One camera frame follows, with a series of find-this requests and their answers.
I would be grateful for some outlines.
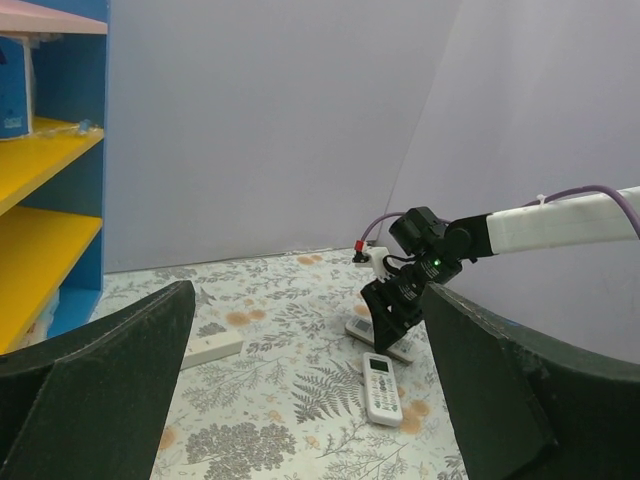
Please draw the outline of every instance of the robotic arm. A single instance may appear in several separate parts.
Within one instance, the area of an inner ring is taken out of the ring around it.
[[[593,191],[603,193],[555,201]],[[427,283],[447,283],[462,271],[462,261],[638,238],[636,210],[640,210],[640,187],[616,191],[596,185],[451,223],[427,207],[412,208],[389,228],[408,258],[394,257],[384,247],[356,244],[353,262],[373,268],[377,277],[361,291],[371,311],[376,352],[385,352],[423,319],[420,298]],[[404,265],[395,265],[394,259]]]

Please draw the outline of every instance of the shelf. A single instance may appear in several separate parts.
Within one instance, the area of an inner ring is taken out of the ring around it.
[[[0,0],[0,32],[105,35],[107,24],[19,0]]]
[[[102,130],[85,136],[42,134],[70,126],[57,120],[36,118],[34,130],[40,135],[0,142],[0,215],[104,137]]]
[[[100,290],[62,287],[60,305],[56,309],[47,338],[57,337],[87,323],[101,293]]]
[[[25,207],[0,217],[0,354],[18,345],[101,226],[100,218]]]

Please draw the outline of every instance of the shelving unit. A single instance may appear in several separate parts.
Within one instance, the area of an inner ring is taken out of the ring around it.
[[[49,337],[86,323],[102,291],[104,133],[60,131],[104,124],[107,12],[105,0],[0,0],[0,34],[64,34],[33,51],[35,135],[0,142],[0,354],[56,290]]]

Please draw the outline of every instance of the leaf pattern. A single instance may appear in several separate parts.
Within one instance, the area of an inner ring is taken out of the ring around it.
[[[408,334],[417,361],[394,367],[407,424],[368,421],[360,368],[369,348],[344,325],[362,313],[359,291],[372,277],[351,256],[305,252],[106,276],[94,318],[189,279],[191,338],[237,330],[245,339],[240,355],[180,373],[151,480],[466,479],[424,325]],[[412,411],[416,401],[428,408]]]

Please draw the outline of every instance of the pink shelf top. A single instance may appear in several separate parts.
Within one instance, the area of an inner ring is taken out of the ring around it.
[[[106,34],[107,24],[20,0],[0,0],[0,33]]]

